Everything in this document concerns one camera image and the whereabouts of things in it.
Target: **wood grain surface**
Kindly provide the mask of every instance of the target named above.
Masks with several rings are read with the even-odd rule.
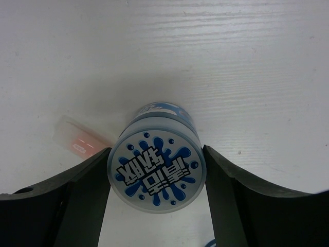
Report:
[[[160,100],[186,108],[202,143],[244,169],[328,189],[328,12],[327,0],[2,0],[0,192],[81,161],[52,140],[61,115],[115,138]],[[211,238],[205,191],[168,215],[111,192],[99,246]]]

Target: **round lid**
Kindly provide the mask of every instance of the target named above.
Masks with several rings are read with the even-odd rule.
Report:
[[[169,130],[140,131],[120,140],[108,157],[107,173],[124,202],[156,214],[190,204],[206,180],[201,147]]]

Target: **tabletop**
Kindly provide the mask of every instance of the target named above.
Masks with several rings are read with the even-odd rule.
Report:
[[[276,184],[329,188],[329,1],[2,0],[0,193],[82,160],[65,115],[114,140],[154,101],[184,107],[202,144]],[[164,215],[110,192],[99,246],[204,246],[206,190]]]

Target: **white table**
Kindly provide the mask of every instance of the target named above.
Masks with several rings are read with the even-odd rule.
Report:
[[[118,136],[169,101],[203,144],[276,184],[329,188],[329,2],[2,0],[0,192],[81,162],[55,144],[61,115]],[[203,246],[205,190],[150,215],[111,191],[99,246]]]

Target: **blue splash graphic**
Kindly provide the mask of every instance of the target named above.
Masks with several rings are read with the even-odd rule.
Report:
[[[144,137],[145,138],[149,138],[150,137],[149,133],[144,133]],[[174,140],[173,139],[169,139],[168,142],[170,144],[173,144],[174,143]],[[158,150],[157,151],[157,155],[162,155],[165,166],[170,166],[172,164],[172,161],[174,159],[178,158],[178,157],[188,158],[188,157],[191,156],[191,150],[188,149],[187,147],[180,148],[174,155],[170,156],[171,153],[172,153],[172,151],[170,149],[163,150],[163,139],[161,139],[160,137],[153,138],[153,144],[154,144],[154,148],[156,148]],[[145,151],[145,150],[147,150],[149,148],[149,145],[148,145],[148,143],[146,141],[141,140],[139,142],[139,147],[143,151]],[[133,145],[128,145],[127,148],[129,150],[132,148],[131,151],[134,150],[134,146]],[[134,154],[134,156],[138,156],[138,155],[140,155],[140,151],[139,150],[134,150],[133,151],[133,154]],[[119,158],[119,163],[121,165],[127,164],[128,161],[129,160],[127,158],[125,158],[125,157],[120,157]],[[189,167],[190,166],[192,169],[196,169],[198,167],[198,162],[194,161],[194,162],[191,163],[191,165],[185,163],[185,166],[186,167]],[[117,174],[115,176],[115,178],[116,178],[117,181],[123,181],[124,180],[124,176],[122,176],[121,174]],[[184,181],[184,182],[186,182],[186,183],[189,183],[189,184],[194,184],[196,182],[195,179],[194,178],[191,178],[191,177],[183,177],[183,178],[181,178],[181,180]],[[143,193],[148,193],[148,190],[145,188],[145,186],[142,183],[142,181],[139,180],[139,181],[135,182],[133,185],[130,185],[129,187],[127,187],[125,189],[125,194],[127,196],[129,196],[129,197],[133,197],[141,186],[142,186],[142,192]],[[181,184],[180,187],[182,189],[186,189],[187,188],[186,184]],[[178,201],[183,201],[186,198],[185,193],[180,188],[178,188],[175,184],[171,184],[169,186],[169,188],[171,189],[174,197]],[[169,196],[168,192],[166,191],[166,188],[162,189],[161,192],[162,192],[162,197],[165,200],[169,200],[170,196]],[[142,195],[142,194],[139,194],[138,195],[138,198],[140,200],[144,200],[145,199],[145,196]],[[177,202],[175,200],[172,200],[172,201],[170,201],[170,203],[171,203],[171,205],[176,205]],[[161,204],[159,193],[153,195],[153,204],[155,206],[159,206]]]
[[[159,193],[153,195],[153,204],[155,206],[160,206],[161,202],[160,202]]]

